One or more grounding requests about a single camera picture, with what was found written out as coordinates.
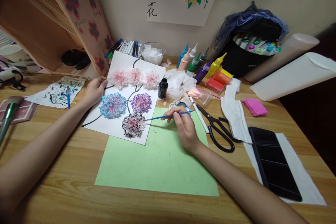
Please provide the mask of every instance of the wooden table surface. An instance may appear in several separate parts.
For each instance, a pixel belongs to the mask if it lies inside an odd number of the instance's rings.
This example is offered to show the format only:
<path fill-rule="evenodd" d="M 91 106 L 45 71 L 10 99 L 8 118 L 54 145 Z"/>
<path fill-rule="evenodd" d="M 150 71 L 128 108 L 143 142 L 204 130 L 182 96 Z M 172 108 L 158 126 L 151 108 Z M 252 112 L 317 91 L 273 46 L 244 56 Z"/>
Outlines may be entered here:
<path fill-rule="evenodd" d="M 0 89 L 0 99 L 35 94 L 60 77 L 43 74 L 26 77 L 23 83 L 27 87 L 25 93 L 6 86 Z M 74 102 L 80 100 L 84 92 L 85 88 Z M 244 98 L 257 96 L 251 91 L 250 83 L 243 80 L 236 99 Z M 310 223 L 336 223 L 335 176 L 281 103 L 278 100 L 262 103 L 269 114 L 259 118 L 253 117 L 243 105 L 247 125 L 284 133 L 328 204 L 325 207 L 303 204 L 291 206 Z M 162 101 L 158 101 L 156 106 L 164 107 Z M 215 98 L 206 110 L 214 117 L 222 117 L 220 107 L 220 101 Z M 30 121 L 11 126 L 0 149 L 0 165 L 65 112 L 63 109 L 38 106 Z M 221 138 L 215 136 L 220 144 L 227 145 L 226 141 L 220 141 Z M 25 223 L 251 223 L 220 184 L 219 197 L 94 185 L 108 138 L 108 135 L 77 127 L 50 169 L 18 207 L 17 218 Z M 229 154 L 220 151 L 209 135 L 208 143 L 216 153 L 257 179 L 243 144 L 235 144 L 235 152 Z"/>

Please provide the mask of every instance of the green paint bottle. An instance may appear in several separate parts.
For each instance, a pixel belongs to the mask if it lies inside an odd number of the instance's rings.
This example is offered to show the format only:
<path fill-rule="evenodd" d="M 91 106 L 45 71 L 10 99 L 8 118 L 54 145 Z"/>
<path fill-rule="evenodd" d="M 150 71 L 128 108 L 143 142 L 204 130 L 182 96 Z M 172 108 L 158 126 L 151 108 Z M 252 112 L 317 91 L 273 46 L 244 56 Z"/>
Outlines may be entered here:
<path fill-rule="evenodd" d="M 194 59 L 192 60 L 192 62 L 190 63 L 190 65 L 189 65 L 189 67 L 188 67 L 188 69 L 187 69 L 187 71 L 186 71 L 186 74 L 187 74 L 188 76 L 190 76 L 190 77 L 194 77 L 194 72 L 195 72 L 195 70 L 196 70 L 196 68 L 197 68 L 197 64 L 198 64 L 200 55 L 201 55 L 201 53 L 199 53 L 198 56 L 197 56 L 196 58 L 194 58 Z"/>

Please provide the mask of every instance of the wall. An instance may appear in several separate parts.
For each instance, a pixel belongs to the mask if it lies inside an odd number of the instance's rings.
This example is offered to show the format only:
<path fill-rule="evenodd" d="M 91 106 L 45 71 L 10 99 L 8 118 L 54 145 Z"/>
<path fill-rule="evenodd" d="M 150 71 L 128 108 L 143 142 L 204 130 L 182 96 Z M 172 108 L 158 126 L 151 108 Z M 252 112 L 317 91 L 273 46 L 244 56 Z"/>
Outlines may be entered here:
<path fill-rule="evenodd" d="M 252 0 L 215 0 L 204 27 L 147 21 L 146 0 L 100 0 L 113 40 L 121 37 L 140 42 L 158 41 L 167 48 L 166 55 L 179 56 L 187 42 L 208 46 L 214 53 L 215 37 L 229 14 L 245 10 Z M 317 35 L 336 21 L 334 0 L 254 0 L 258 8 L 269 9 L 294 33 Z"/>

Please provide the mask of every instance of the light green cardboard sheet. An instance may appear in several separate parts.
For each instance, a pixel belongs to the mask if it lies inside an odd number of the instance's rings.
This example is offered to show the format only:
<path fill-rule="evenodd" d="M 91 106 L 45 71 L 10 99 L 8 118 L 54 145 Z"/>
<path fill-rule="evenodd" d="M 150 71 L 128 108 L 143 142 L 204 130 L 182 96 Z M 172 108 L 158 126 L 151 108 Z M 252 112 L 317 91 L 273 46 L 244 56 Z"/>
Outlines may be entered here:
<path fill-rule="evenodd" d="M 156 108 L 153 117 L 166 111 Z M 201 121 L 195 112 L 191 115 L 199 139 L 208 146 Z M 174 120 L 153 120 L 145 146 L 110 136 L 95 185 L 219 196 L 215 178 L 181 146 Z"/>

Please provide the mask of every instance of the hand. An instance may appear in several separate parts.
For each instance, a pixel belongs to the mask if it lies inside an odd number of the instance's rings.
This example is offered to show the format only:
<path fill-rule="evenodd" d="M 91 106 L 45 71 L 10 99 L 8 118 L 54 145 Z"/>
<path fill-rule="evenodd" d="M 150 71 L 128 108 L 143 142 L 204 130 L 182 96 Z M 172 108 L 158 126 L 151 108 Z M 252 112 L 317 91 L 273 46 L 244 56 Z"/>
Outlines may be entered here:
<path fill-rule="evenodd" d="M 177 127 L 177 135 L 181 145 L 193 153 L 202 145 L 202 142 L 197 136 L 195 124 L 190 115 L 188 113 L 182 115 L 179 114 L 186 111 L 184 106 L 174 107 L 163 114 L 164 116 L 169 117 L 161 118 L 161 120 L 167 119 L 167 123 L 169 123 L 172 118 L 174 118 Z"/>
<path fill-rule="evenodd" d="M 84 97 L 79 101 L 88 109 L 100 101 L 107 85 L 106 77 L 98 76 L 94 78 L 86 87 Z"/>

